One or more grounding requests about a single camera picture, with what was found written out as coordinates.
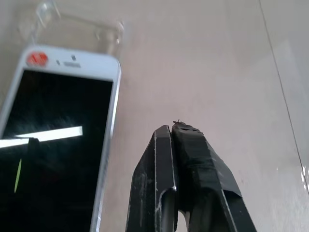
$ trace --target smartphone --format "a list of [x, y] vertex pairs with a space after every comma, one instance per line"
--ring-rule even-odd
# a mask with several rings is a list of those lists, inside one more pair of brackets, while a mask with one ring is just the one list
[[98, 231], [120, 76], [108, 55], [24, 51], [0, 114], [0, 231]]

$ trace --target phone bezel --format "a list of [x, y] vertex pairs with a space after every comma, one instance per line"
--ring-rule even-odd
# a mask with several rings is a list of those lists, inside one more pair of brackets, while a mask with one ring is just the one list
[[[44, 52], [48, 56], [48, 62], [45, 66], [33, 66], [27, 64], [27, 57], [33, 52]], [[79, 63], [80, 67], [65, 66], [64, 62]], [[104, 134], [101, 162], [97, 179], [96, 195], [89, 230], [90, 232], [99, 232], [103, 207], [102, 201], [104, 195], [104, 180], [107, 170], [110, 142], [114, 128], [119, 84], [121, 78], [120, 64], [116, 58], [104, 54], [69, 50], [46, 45], [33, 45], [28, 47], [21, 55], [9, 91], [2, 105], [0, 112], [0, 138], [2, 138], [3, 131], [9, 118], [9, 114], [11, 112], [24, 70], [55, 73], [74, 76], [76, 78], [88, 78], [113, 82]]]

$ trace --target line on surface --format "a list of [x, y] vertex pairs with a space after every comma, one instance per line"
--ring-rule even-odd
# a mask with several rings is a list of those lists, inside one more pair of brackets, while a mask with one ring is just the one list
[[[283, 99], [284, 99], [285, 107], [286, 107], [286, 110], [288, 112], [288, 117], [289, 117], [291, 129], [292, 129], [294, 143], [295, 143], [295, 146], [296, 146], [299, 162], [300, 162], [300, 165], [301, 165], [301, 172], [303, 172], [303, 164], [302, 164], [302, 161], [301, 161], [301, 158], [300, 158], [300, 154], [299, 154], [299, 149], [298, 149], [298, 145], [297, 145], [297, 141], [296, 141], [294, 127], [293, 127], [292, 120], [291, 120], [290, 110], [289, 110], [288, 103], [286, 101], [286, 97], [285, 97], [285, 94], [284, 94], [282, 80], [281, 80], [280, 72], [279, 72], [279, 69], [278, 69], [278, 65], [277, 65], [274, 49], [273, 49], [272, 44], [271, 44], [270, 35], [269, 35], [269, 31], [268, 31], [268, 28], [267, 28], [267, 23], [266, 23], [265, 15], [264, 15], [263, 8], [262, 8], [262, 3], [261, 3], [261, 0], [258, 0], [258, 2], [259, 2], [260, 10], [261, 10], [261, 13], [262, 13], [262, 18], [263, 18], [263, 22], [264, 22], [264, 26], [265, 26], [265, 30], [266, 30], [266, 34], [267, 34], [268, 43], [269, 43], [269, 46], [270, 46], [270, 49], [271, 49], [271, 54], [272, 54], [272, 57], [273, 57], [273, 60], [274, 60], [274, 63], [275, 63], [275, 67], [276, 67], [276, 71], [277, 71], [277, 75], [278, 75], [278, 78], [279, 78], [280, 87], [281, 87], [281, 91], [282, 91], [282, 94], [283, 94]], [[308, 187], [309, 185], [307, 184], [305, 173], [303, 173], [303, 175], [304, 175], [306, 187]]]

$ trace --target clear plastic case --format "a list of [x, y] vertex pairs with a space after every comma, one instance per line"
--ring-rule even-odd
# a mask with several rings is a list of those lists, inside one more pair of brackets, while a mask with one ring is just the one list
[[84, 16], [82, 11], [78, 6], [56, 4], [53, 0], [29, 0], [16, 7], [14, 22], [0, 41], [0, 107], [19, 56], [29, 44], [47, 44], [119, 58], [124, 31], [121, 21], [88, 20], [80, 17]]

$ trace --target phone screen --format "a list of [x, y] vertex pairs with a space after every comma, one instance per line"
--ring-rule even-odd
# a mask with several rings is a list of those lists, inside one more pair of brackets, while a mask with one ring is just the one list
[[0, 141], [0, 231], [90, 230], [112, 84], [24, 70]]

